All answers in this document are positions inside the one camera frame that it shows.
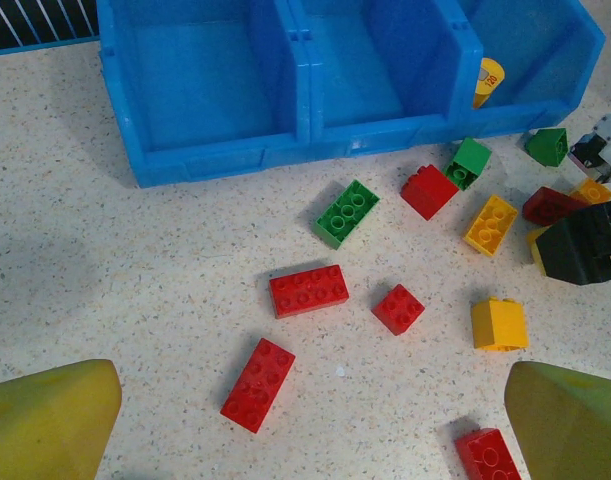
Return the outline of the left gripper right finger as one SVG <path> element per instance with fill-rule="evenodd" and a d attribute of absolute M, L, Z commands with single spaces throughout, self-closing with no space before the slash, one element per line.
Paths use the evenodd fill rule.
<path fill-rule="evenodd" d="M 504 403 L 531 478 L 611 479 L 610 379 L 521 361 Z"/>

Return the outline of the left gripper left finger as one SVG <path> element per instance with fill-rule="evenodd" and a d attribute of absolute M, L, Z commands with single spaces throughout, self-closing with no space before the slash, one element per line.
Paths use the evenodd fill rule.
<path fill-rule="evenodd" d="M 107 359 L 1 382 L 0 479 L 95 478 L 121 402 Z"/>

